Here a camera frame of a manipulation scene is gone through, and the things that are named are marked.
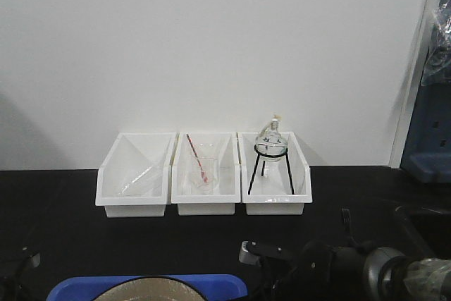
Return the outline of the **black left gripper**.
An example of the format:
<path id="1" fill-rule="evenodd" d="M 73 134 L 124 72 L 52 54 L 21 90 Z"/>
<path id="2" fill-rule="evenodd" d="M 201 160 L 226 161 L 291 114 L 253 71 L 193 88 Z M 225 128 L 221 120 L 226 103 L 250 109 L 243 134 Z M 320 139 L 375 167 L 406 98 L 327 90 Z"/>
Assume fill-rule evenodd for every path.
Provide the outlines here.
<path id="1" fill-rule="evenodd" d="M 39 252 L 17 259 L 1 259 L 1 301 L 39 300 L 22 282 L 25 271 L 37 268 L 41 262 Z"/>

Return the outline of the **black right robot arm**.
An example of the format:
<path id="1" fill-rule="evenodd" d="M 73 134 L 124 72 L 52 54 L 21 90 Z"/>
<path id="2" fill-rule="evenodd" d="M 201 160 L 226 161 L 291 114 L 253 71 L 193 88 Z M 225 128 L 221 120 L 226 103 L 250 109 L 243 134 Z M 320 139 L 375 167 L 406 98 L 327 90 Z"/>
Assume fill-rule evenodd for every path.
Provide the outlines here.
<path id="1" fill-rule="evenodd" d="M 370 241 L 334 247 L 312 240 L 297 252 L 244 241 L 239 260 L 261 272 L 250 300 L 450 299 L 450 260 L 408 257 Z"/>

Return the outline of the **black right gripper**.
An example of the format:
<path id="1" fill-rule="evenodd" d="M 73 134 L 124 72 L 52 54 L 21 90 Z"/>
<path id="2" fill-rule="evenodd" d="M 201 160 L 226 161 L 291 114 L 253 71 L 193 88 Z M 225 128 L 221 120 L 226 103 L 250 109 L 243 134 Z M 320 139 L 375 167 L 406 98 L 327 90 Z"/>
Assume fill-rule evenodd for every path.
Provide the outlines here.
<path id="1" fill-rule="evenodd" d="M 299 252 L 248 240 L 258 286 L 242 300 L 365 300 L 364 256 L 355 247 L 309 241 Z"/>

